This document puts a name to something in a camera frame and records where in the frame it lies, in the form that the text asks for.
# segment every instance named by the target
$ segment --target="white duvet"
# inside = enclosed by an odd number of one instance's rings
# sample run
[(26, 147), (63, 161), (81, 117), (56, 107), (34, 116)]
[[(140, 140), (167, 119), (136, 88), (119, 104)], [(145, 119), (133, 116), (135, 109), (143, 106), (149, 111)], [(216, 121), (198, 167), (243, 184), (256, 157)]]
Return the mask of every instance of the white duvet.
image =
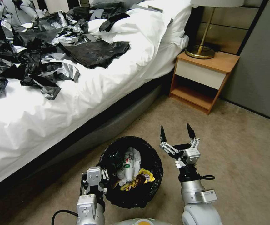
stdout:
[(38, 89), (9, 80), (7, 95), (0, 97), (0, 181), (126, 94), (168, 72), (146, 73), (156, 69), (150, 65), (171, 18), (142, 9), (127, 13), (130, 17), (116, 22), (110, 33), (98, 31), (105, 20), (90, 21), (89, 32), (109, 43), (130, 41), (130, 49), (106, 69), (76, 64), (78, 82), (58, 82), (62, 89), (54, 101)]

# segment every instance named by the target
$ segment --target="plastic bottle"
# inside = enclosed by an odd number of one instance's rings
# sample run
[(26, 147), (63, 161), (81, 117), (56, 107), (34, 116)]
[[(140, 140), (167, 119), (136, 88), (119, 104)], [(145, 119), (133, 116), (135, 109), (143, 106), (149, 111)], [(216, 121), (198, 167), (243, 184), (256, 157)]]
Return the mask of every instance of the plastic bottle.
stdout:
[(134, 176), (134, 161), (133, 161), (133, 152), (132, 151), (126, 151), (125, 157), (124, 157), (124, 173), (126, 177), (127, 182), (133, 181)]
[(118, 150), (114, 151), (113, 154), (109, 155), (109, 159), (111, 160), (112, 168), (116, 172), (118, 178), (123, 179), (124, 161), (120, 152)]

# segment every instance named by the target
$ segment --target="trash can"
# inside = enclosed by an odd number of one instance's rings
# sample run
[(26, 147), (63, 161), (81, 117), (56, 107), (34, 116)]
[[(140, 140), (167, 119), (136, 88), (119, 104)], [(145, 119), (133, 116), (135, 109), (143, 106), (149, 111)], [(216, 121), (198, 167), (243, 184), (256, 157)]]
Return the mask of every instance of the trash can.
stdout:
[[(155, 179), (152, 182), (140, 184), (129, 191), (124, 191), (121, 190), (118, 185), (114, 188), (118, 178), (115, 173), (115, 168), (113, 167), (113, 159), (111, 156), (116, 153), (123, 156), (130, 147), (140, 152), (140, 167), (151, 172)], [(126, 136), (112, 142), (103, 151), (97, 166), (107, 169), (110, 178), (109, 182), (105, 184), (107, 188), (107, 193), (105, 194), (107, 200), (122, 208), (144, 208), (155, 196), (163, 177), (160, 157), (155, 149), (140, 137)]]

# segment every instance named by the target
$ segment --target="wooden nightstand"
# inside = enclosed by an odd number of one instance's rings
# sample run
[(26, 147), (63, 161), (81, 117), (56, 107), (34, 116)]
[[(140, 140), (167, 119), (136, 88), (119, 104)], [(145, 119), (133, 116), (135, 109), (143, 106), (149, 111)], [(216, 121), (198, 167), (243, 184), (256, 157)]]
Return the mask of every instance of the wooden nightstand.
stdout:
[(177, 57), (169, 96), (210, 113), (239, 56), (216, 52), (212, 59)]

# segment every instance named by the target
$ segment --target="yellow snack wrapper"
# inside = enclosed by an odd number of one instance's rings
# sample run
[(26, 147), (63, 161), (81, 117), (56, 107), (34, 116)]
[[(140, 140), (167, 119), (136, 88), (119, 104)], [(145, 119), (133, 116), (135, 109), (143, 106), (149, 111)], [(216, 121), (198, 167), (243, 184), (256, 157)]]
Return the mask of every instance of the yellow snack wrapper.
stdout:
[(130, 183), (125, 184), (124, 186), (122, 186), (120, 188), (121, 191), (129, 191), (131, 189), (134, 189), (136, 186), (140, 185), (140, 184), (144, 184), (147, 182), (153, 182), (155, 180), (153, 174), (146, 170), (141, 168), (138, 175), (136, 176), (136, 179), (133, 180)]

